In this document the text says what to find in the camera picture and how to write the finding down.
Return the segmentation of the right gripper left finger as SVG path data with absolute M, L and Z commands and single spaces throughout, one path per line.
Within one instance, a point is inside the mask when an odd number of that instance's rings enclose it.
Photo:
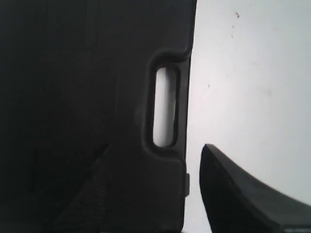
M 106 217 L 108 184 L 105 144 L 69 173 L 68 204 L 50 222 L 51 233 L 100 233 Z

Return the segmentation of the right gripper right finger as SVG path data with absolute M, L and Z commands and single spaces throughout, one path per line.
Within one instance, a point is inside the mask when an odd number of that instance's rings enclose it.
M 309 233 L 311 207 L 259 181 L 212 144 L 201 153 L 200 190 L 213 233 Z

